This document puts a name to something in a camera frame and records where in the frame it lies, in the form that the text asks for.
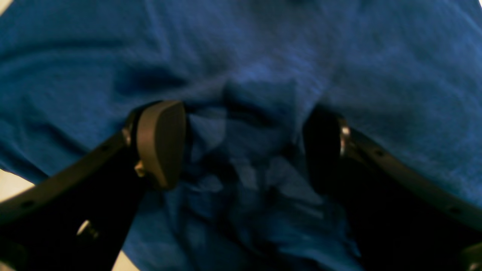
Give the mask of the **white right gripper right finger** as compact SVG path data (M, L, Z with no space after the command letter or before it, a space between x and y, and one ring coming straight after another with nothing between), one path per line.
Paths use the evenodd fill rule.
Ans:
M367 271L480 271L481 209L321 107L303 127L315 192L343 206Z

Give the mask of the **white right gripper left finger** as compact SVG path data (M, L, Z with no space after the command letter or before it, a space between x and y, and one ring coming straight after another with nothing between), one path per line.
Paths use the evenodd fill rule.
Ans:
M110 271L145 193L176 186L183 102L134 110L125 127L62 172L1 203L1 267Z

